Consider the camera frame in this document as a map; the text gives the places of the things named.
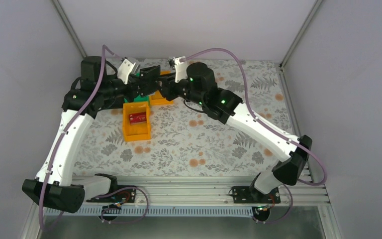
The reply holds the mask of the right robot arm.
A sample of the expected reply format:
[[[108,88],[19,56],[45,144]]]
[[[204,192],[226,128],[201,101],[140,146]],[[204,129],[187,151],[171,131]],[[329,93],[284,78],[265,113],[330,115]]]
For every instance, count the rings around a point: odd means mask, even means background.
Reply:
[[[281,130],[251,110],[248,103],[230,90],[218,87],[214,72],[204,63],[188,64],[176,58],[169,60],[173,73],[158,79],[158,88],[171,101],[182,98],[201,106],[211,119],[236,128],[263,144],[277,158],[278,163],[260,172],[251,188],[267,194],[280,185],[294,186],[308,160],[307,149],[312,140]]]

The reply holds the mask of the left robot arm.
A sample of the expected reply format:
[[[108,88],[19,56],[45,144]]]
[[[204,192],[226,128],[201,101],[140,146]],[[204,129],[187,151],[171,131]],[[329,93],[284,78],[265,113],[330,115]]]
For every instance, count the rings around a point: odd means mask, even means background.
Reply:
[[[113,65],[99,56],[81,61],[81,74],[72,83],[62,104],[61,122],[52,148],[34,179],[26,179],[22,191],[36,204],[62,212],[75,213],[85,200],[111,192],[116,177],[97,174],[75,183],[75,159],[81,143],[102,110],[120,109],[125,101],[156,91],[160,66],[139,68],[124,58],[113,74]]]

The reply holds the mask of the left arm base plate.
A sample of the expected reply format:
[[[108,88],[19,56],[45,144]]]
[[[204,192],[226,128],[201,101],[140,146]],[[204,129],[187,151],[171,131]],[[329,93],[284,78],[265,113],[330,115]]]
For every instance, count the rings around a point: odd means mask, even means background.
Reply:
[[[89,203],[107,203],[107,204],[116,204],[116,203],[134,203],[135,202],[135,196],[137,193],[137,190],[134,186],[125,186],[120,185],[114,192],[117,192],[116,194],[113,194],[109,197],[95,197],[88,199],[87,202]]]

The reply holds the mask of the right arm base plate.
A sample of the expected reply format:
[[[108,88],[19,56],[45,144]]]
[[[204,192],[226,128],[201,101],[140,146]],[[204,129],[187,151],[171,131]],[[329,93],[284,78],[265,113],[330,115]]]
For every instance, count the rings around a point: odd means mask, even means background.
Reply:
[[[272,204],[281,202],[278,188],[274,188],[268,194],[263,194],[249,186],[234,186],[229,190],[228,195],[232,197],[234,204]]]

